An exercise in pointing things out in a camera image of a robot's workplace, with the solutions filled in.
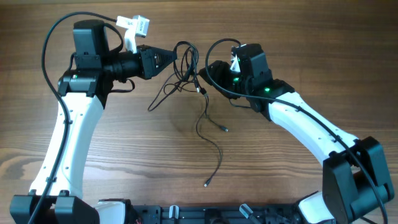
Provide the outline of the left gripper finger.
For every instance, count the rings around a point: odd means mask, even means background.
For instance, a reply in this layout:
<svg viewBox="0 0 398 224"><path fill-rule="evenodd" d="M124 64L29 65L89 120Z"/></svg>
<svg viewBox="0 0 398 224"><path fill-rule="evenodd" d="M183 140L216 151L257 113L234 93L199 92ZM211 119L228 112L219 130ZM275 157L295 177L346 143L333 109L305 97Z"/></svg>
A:
<svg viewBox="0 0 398 224"><path fill-rule="evenodd" d="M167 68L170 64L174 63L175 59L161 59L157 58L155 59L155 67L152 76L156 77L158 74L160 74L165 68Z"/></svg>
<svg viewBox="0 0 398 224"><path fill-rule="evenodd" d="M150 47L149 58L154 61L175 61L177 54L172 50Z"/></svg>

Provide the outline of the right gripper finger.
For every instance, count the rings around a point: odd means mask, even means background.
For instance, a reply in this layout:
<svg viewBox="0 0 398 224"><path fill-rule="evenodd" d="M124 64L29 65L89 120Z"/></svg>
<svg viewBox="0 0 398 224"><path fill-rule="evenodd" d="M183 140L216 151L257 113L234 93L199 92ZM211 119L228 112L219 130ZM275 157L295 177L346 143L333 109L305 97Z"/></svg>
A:
<svg viewBox="0 0 398 224"><path fill-rule="evenodd" d="M214 88L216 88L217 90L220 90L214 83L217 83L218 85L221 83L221 78L211 78L208 74L208 70L206 70L206 68L201 69L198 72L199 76L202 77L202 79L204 79L204 81L207 82L207 84L209 84L210 86L213 86Z"/></svg>
<svg viewBox="0 0 398 224"><path fill-rule="evenodd" d="M228 78L230 76L230 64L221 60L214 61L208 66L208 74L211 78Z"/></svg>

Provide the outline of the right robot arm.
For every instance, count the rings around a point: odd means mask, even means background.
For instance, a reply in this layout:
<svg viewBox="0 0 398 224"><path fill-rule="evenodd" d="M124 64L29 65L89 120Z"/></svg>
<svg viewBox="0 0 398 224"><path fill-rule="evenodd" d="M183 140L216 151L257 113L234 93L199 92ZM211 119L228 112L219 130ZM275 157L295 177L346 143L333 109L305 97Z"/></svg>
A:
<svg viewBox="0 0 398 224"><path fill-rule="evenodd" d="M274 78L259 44L233 47L229 62L206 63L199 74L226 98L247 99L253 111L288 131L321 164L321 191L300 199L289 222L352 223L375 209L387 220L385 205L395 193L382 145L335 126Z"/></svg>

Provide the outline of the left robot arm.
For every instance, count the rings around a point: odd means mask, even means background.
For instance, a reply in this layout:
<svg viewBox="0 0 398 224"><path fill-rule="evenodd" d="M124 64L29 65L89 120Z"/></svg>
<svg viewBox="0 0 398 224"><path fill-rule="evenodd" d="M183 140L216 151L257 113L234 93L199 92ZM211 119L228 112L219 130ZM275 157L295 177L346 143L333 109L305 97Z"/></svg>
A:
<svg viewBox="0 0 398 224"><path fill-rule="evenodd" d="M83 173L95 127L114 91L113 83L148 80L177 58L169 50L137 45L149 20L118 17L75 23L75 52L58 81L58 114L46 157L27 195L15 195L10 214L16 223L141 223L131 202L104 199L85 203Z"/></svg>

